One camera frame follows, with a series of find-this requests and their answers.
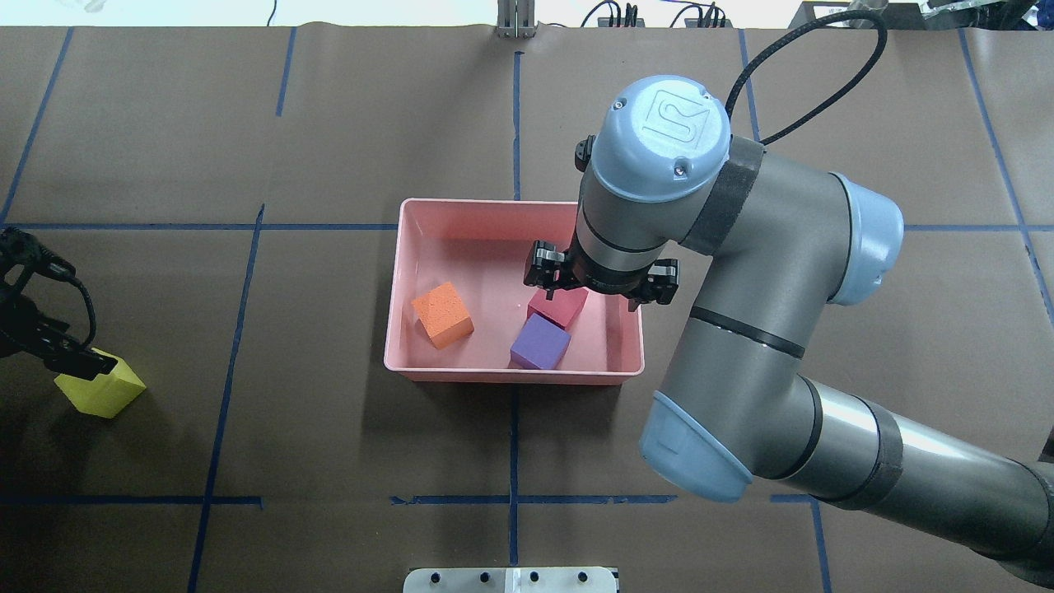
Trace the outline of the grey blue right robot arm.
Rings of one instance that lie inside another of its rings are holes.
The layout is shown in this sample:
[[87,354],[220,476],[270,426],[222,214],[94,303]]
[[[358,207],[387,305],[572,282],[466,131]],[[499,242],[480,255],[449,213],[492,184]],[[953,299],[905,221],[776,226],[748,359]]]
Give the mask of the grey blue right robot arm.
[[861,303],[895,265],[904,224],[893,200],[738,138],[710,91],[674,75],[618,93],[575,169],[569,246],[535,241],[526,286],[667,305],[680,268],[663,249],[711,259],[640,440],[656,473],[713,502],[737,502],[756,478],[786,482],[1051,588],[1052,464],[800,374],[822,309]]

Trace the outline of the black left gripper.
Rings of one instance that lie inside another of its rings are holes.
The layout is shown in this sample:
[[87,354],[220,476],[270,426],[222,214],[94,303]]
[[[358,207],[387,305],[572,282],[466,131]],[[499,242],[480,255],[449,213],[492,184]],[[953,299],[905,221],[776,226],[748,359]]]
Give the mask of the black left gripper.
[[27,296],[3,288],[1,292],[1,357],[30,353],[56,374],[93,381],[118,365],[116,357],[91,347],[71,343],[69,323],[48,318]]

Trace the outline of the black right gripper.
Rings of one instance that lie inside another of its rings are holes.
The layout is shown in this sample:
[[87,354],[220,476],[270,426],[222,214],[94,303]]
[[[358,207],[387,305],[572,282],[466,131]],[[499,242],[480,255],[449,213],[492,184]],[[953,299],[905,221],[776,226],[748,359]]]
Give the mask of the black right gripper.
[[680,289],[680,263],[677,259],[657,259],[636,270],[617,270],[596,262],[575,240],[564,251],[549,241],[536,240],[526,258],[524,285],[541,289],[547,300],[554,299],[557,292],[579,288],[624,297],[633,312],[641,305],[666,307],[674,301]]

